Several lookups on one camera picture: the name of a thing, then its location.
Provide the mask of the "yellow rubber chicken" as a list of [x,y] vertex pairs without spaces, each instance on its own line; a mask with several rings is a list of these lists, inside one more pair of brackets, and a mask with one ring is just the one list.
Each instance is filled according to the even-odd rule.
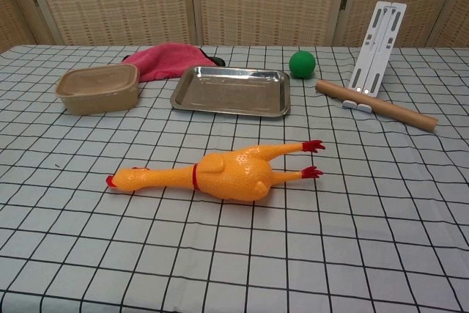
[[274,185],[322,175],[316,166],[296,172],[275,172],[271,168],[271,160],[291,152],[318,152],[324,148],[320,140],[256,145],[211,153],[198,163],[179,169],[120,169],[107,176],[106,183],[110,188],[125,192],[152,187],[188,188],[218,199],[252,202],[266,197]]

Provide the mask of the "silver metal tray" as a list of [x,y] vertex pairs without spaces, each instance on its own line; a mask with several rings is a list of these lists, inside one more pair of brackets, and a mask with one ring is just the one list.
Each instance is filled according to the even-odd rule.
[[170,101],[188,111],[281,117],[290,110],[289,76],[278,70],[191,67]]

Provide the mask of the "black object under cloth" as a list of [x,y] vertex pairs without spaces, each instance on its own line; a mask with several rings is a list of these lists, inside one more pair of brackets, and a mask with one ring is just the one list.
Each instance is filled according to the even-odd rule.
[[225,67],[226,66],[226,63],[225,61],[220,58],[220,57],[217,57],[217,56],[208,56],[201,48],[200,48],[200,51],[202,52],[202,54],[208,59],[210,60],[213,64],[215,64],[216,66],[218,67]]

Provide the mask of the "green ball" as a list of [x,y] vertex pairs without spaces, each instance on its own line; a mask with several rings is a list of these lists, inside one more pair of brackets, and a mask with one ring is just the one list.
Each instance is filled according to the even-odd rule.
[[294,78],[311,78],[315,67],[316,59],[308,51],[298,51],[289,59],[289,70]]

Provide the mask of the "pink cloth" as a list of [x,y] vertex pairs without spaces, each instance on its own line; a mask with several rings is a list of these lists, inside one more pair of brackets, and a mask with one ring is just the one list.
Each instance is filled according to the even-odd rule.
[[182,43],[164,43],[126,57],[123,64],[138,68],[140,82],[179,78],[190,67],[215,67],[200,48]]

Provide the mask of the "white black checked tablecloth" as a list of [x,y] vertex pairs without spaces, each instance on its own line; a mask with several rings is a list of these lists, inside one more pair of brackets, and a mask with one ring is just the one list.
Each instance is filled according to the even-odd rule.
[[[396,48],[380,97],[433,133],[347,110],[291,83],[280,118],[137,107],[73,116],[68,70],[130,47],[23,45],[0,54],[0,313],[469,313],[469,48]],[[323,173],[260,202],[184,189],[121,194],[119,168],[320,139],[272,162]]]

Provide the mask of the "tan plastic bowl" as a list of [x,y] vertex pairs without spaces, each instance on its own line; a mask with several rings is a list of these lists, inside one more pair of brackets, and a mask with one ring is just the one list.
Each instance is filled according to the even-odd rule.
[[139,69],[129,64],[71,70],[59,80],[56,95],[74,115],[124,111],[138,102],[139,78]]

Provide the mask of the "white folding stand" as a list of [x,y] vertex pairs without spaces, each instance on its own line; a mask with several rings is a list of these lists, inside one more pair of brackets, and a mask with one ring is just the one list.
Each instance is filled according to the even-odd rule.
[[348,89],[377,97],[406,9],[404,3],[376,3]]

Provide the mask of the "wooden rolling pin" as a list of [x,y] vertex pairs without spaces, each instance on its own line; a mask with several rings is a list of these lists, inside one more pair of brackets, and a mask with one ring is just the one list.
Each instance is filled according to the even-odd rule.
[[326,80],[318,80],[316,82],[316,90],[340,100],[350,100],[357,104],[368,105],[375,113],[382,114],[428,132],[433,132],[438,123],[438,120],[434,117],[352,91],[351,89],[332,84]]

